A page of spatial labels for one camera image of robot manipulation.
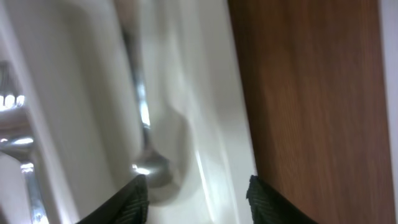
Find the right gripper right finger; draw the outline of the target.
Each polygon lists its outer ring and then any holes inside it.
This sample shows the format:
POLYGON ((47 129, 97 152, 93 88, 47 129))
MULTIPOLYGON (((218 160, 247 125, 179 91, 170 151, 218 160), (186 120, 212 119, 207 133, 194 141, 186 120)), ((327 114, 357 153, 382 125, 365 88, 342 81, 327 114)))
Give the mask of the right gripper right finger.
POLYGON ((257 175, 249 179, 246 199, 254 224, 317 224, 257 175))

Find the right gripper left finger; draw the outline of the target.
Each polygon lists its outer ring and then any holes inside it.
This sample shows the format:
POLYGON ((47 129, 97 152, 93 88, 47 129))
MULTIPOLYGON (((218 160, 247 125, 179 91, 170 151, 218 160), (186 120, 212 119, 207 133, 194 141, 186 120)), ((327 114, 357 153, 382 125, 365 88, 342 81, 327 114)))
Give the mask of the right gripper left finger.
POLYGON ((138 175, 78 224, 145 224, 149 196, 145 175, 138 175))

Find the large steel spoon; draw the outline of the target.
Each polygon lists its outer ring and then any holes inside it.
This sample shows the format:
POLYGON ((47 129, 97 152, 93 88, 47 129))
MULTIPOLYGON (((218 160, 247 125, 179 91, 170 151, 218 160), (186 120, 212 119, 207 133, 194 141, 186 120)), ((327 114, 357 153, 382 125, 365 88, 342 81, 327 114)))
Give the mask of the large steel spoon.
POLYGON ((172 163, 154 147, 151 139, 151 122, 144 72, 141 63, 139 40, 130 32, 122 31, 123 42, 131 70, 131 77, 136 96, 140 127, 142 130, 143 150, 137 161, 132 165, 135 174, 146 176, 147 184, 151 188, 160 188, 173 181, 174 171, 172 163))

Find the steel fork with wide tines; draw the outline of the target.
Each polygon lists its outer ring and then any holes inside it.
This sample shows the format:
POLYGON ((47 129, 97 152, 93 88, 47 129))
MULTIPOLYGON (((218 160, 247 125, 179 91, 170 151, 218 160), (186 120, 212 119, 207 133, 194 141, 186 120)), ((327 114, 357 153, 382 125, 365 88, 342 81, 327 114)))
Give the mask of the steel fork with wide tines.
POLYGON ((32 223, 48 223, 36 175, 37 145, 27 117, 26 99, 11 75, 11 63, 1 61, 1 153, 19 162, 29 199, 32 223))

